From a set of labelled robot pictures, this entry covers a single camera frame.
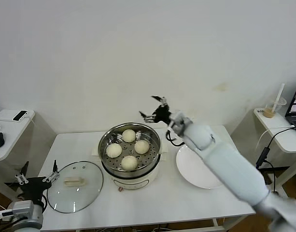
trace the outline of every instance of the cup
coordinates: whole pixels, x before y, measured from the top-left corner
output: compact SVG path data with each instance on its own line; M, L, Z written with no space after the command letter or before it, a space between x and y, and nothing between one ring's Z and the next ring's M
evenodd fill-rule
M283 106L283 105L286 105L286 100L284 99L284 98L280 98L279 99L279 101L277 102L277 105L276 105L276 107L275 107L275 110L274 110L274 112L272 112L272 109L273 109L273 106L274 106L274 103L276 102L276 100L275 99L271 99L271 100L269 100L268 101L268 103L266 104L266 106L265 106L265 109L264 109L264 111L263 111L263 115L265 116L265 117L268 117L268 118L272 118L272 117L274 117L275 116L275 114L276 114L276 112L278 112L280 109L281 109L281 107Z

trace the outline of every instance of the glass lid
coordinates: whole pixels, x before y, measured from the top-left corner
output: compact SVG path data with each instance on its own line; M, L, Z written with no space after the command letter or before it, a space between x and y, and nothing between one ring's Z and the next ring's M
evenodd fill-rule
M65 166L60 177L47 191L50 206L61 213L75 213L89 206L99 195L103 185L100 168L81 161Z

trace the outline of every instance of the white table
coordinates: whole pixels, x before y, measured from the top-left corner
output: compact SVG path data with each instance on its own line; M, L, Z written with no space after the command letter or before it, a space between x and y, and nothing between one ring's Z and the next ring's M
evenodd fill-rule
M213 127L221 138L233 144L224 126ZM156 129L162 141L166 129ZM59 134L45 160L39 176L48 175L57 160L59 169L76 161L96 163L104 175L103 188L96 200L87 208L62 214L47 207L44 213L42 231L78 230L105 227L123 227L158 223L182 222L202 219L227 218L254 214L246 203L239 201L229 190L202 189L188 183L176 166L179 148L167 144L166 160L161 161L157 178L147 187L137 190L118 191L118 187L107 176L97 156L91 156L92 149L99 143L104 132ZM241 220L226 220L214 231L229 229Z
M267 118L263 116L264 108L254 109L254 114L267 129L275 127L285 127L290 126L290 123L280 114L276 113L273 118ZM271 136L274 136L276 133L285 130L286 128L281 129L272 129L269 131ZM296 130L288 130L284 133L278 134L274 141L278 147L285 153L296 153ZM296 162L290 166L285 172L283 172L278 178L276 178L275 185L276 188L281 187L286 181L292 178L296 174Z
M24 118L21 122L0 121L0 132L3 133L3 137L5 140L5 144L2 147L0 147L0 161L7 158L12 148L15 146L18 139L20 138L24 130L27 128L28 124L34 116L35 112L33 110L28 110L28 117ZM16 192L1 181L0 193L2 193L11 200L17 199Z

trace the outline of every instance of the white wall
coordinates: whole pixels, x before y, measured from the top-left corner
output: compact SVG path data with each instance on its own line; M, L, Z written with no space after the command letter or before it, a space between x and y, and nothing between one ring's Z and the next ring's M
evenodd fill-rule
M0 109L56 132L173 109L232 132L296 85L296 0L0 0Z

